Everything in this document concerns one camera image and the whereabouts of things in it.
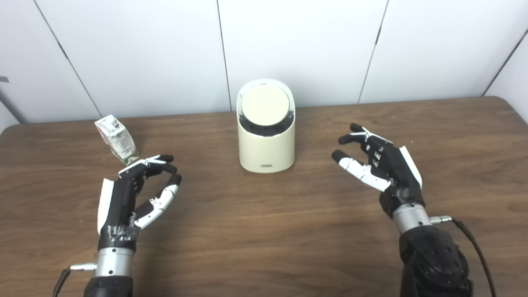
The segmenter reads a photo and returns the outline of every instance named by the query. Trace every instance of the wooden table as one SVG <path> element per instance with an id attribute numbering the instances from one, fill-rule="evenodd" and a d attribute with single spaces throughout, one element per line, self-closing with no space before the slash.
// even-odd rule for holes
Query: wooden table
<path id="1" fill-rule="evenodd" d="M 141 232 L 135 296 L 398 296 L 398 232 L 378 192 L 331 159 L 351 122 L 406 145 L 429 215 L 463 220 L 500 296 L 528 292 L 528 126 L 494 97 L 299 108 L 297 158 L 275 174 L 239 164 L 234 113 L 124 118 L 142 154 L 183 176 Z M 358 145 L 345 151 L 363 157 Z M 18 125 L 0 137 L 0 295 L 50 296 L 62 269 L 96 260 L 103 178 L 123 165 L 93 121 Z M 148 180 L 139 201 L 165 183 Z M 467 239 L 475 297 L 489 296 Z M 82 296 L 74 272 L 62 297 Z"/>

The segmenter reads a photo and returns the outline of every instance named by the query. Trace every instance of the black cable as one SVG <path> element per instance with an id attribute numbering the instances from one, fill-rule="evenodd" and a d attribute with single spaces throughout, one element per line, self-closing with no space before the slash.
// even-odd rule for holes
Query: black cable
<path id="1" fill-rule="evenodd" d="M 53 297 L 59 296 L 59 292 L 61 291 L 62 285 L 64 285 L 64 282 L 68 278 L 68 275 L 70 275 L 70 268 L 64 269 L 61 273 L 61 276 L 59 276 L 59 279 L 57 280 L 57 284 L 55 285 L 55 288 L 53 289 Z"/>
<path id="2" fill-rule="evenodd" d="M 492 297 L 497 297 L 497 293 L 495 292 L 495 285 L 493 284 L 492 274 L 489 271 L 488 263 L 486 262 L 486 259 L 484 258 L 484 254 L 482 253 L 482 250 L 480 250 L 480 247 L 478 246 L 477 240 L 475 237 L 473 237 L 473 234 L 469 231 L 469 229 L 464 225 L 463 222 L 456 220 L 452 218 L 453 223 L 466 235 L 467 239 L 473 244 L 475 247 L 475 250 L 477 251 L 478 257 L 480 258 L 480 262 L 482 262 L 482 267 L 484 268 L 484 273 L 486 274 L 486 277 L 488 279 L 489 283 L 489 289 L 492 293 Z"/>

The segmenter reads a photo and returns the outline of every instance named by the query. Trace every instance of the round lid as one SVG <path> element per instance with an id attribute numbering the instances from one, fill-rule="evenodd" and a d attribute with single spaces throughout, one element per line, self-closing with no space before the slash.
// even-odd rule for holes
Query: round lid
<path id="1" fill-rule="evenodd" d="M 255 86 L 242 97 L 243 114 L 249 121 L 260 126 L 271 126 L 280 122 L 286 117 L 289 109 L 288 96 L 276 86 Z"/>

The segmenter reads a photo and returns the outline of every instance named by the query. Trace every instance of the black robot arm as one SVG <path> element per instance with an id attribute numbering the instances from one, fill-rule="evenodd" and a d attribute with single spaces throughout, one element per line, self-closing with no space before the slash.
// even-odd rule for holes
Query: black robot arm
<path id="1" fill-rule="evenodd" d="M 95 271 L 84 290 L 84 297 L 132 297 L 132 264 L 139 231 L 165 211 L 180 187 L 182 177 L 170 164 L 173 159 L 171 155 L 157 155 L 139 160 L 119 171 L 116 181 L 104 179 L 97 213 L 100 235 L 97 262 L 73 264 L 64 270 L 53 297 L 57 297 L 65 279 L 74 270 Z M 165 188 L 136 207 L 136 197 L 145 180 L 163 171 L 171 174 Z"/>
<path id="2" fill-rule="evenodd" d="M 340 144 L 358 142 L 368 164 L 342 151 L 332 158 L 346 171 L 381 191 L 380 205 L 400 232 L 400 256 L 404 263 L 401 297 L 469 297 L 473 284 L 469 267 L 452 237 L 433 223 L 450 217 L 430 218 L 422 196 L 422 178 L 405 147 L 352 124 L 352 133 Z"/>

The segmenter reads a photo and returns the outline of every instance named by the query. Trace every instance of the robotic hand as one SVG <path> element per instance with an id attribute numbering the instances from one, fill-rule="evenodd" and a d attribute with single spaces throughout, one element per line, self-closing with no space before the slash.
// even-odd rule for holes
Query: robotic hand
<path id="1" fill-rule="evenodd" d="M 422 178 L 405 146 L 394 147 L 392 142 L 358 124 L 351 124 L 350 130 L 352 133 L 340 137 L 339 143 L 360 143 L 369 158 L 368 165 L 340 150 L 333 152 L 332 158 L 350 174 L 381 191 L 381 207 L 401 234 L 404 268 L 400 296 L 472 296 L 466 258 L 447 232 L 433 226 L 451 217 L 427 215 Z"/>
<path id="2" fill-rule="evenodd" d="M 97 263 L 73 264 L 62 272 L 53 296 L 57 296 L 71 270 L 95 270 L 84 290 L 84 297 L 131 297 L 133 279 L 132 262 L 139 231 L 157 219 L 171 203 L 182 177 L 170 162 L 171 155 L 158 155 L 119 171 L 117 181 L 104 179 L 97 231 L 99 255 Z M 136 208 L 136 197 L 145 180 L 166 171 L 171 174 L 167 185 L 156 196 Z"/>

